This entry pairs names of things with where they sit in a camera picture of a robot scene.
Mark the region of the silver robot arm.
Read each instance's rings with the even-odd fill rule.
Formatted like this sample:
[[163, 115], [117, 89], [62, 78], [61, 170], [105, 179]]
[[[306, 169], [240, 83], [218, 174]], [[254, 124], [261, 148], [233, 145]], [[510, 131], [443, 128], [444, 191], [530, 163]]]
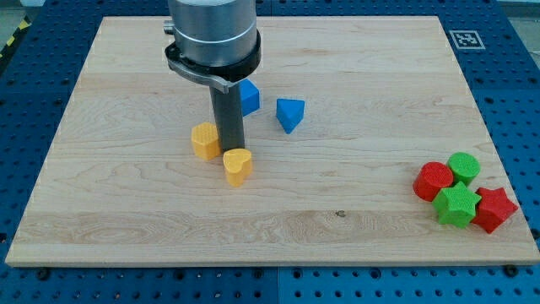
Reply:
[[164, 31], [169, 68], [223, 94], [253, 73], [261, 61], [254, 0], [169, 0]]

